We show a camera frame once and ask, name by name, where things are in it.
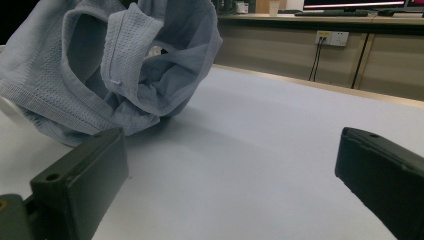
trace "monitor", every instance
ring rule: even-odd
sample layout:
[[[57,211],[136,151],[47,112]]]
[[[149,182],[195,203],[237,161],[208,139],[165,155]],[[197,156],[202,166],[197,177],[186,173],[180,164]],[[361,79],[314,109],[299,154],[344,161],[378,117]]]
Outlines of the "monitor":
[[[404,5],[405,0],[304,0],[303,10],[355,11],[356,9],[396,8],[404,7]]]

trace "power socket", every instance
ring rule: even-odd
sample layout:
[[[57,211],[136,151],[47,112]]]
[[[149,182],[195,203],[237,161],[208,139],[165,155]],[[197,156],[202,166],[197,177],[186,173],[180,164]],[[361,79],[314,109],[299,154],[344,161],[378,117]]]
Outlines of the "power socket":
[[[333,32],[331,34],[330,45],[344,47],[346,46],[348,37],[348,32]]]
[[[322,44],[323,45],[330,45],[331,35],[332,35],[332,32],[331,31],[321,31],[321,30],[318,30],[317,31],[317,36],[315,37],[315,44],[319,44],[320,43],[320,38],[321,38],[321,41],[322,41]]]

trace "gray cloth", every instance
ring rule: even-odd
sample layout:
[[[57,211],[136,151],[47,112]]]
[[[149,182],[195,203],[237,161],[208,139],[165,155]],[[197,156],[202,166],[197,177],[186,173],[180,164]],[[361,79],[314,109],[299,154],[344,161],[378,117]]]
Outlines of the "gray cloth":
[[[209,0],[41,0],[0,54],[0,95],[67,145],[131,135],[181,112],[221,43]]]

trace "desk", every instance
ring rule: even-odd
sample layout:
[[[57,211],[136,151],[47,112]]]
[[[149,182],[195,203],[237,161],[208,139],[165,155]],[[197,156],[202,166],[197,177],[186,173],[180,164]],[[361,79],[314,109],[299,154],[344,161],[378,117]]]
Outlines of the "desk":
[[[0,194],[28,197],[70,148],[0,109]],[[215,66],[181,115],[127,139],[131,177],[94,239],[394,239],[334,176],[340,134],[424,155],[423,119],[422,102]]]
[[[269,14],[251,13],[219,16],[219,23],[226,26],[424,35],[424,19],[421,15],[406,13],[396,14],[393,17],[380,17],[375,14],[370,14],[368,17],[295,17],[293,14],[270,17]]]

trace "cabinet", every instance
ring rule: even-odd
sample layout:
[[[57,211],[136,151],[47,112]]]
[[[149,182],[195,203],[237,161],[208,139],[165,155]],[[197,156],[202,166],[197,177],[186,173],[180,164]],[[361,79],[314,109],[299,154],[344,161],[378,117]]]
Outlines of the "cabinet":
[[[219,30],[217,64],[301,80],[315,61],[316,31],[349,32],[345,47],[322,47],[312,81],[424,101],[424,19],[254,14],[221,17]]]

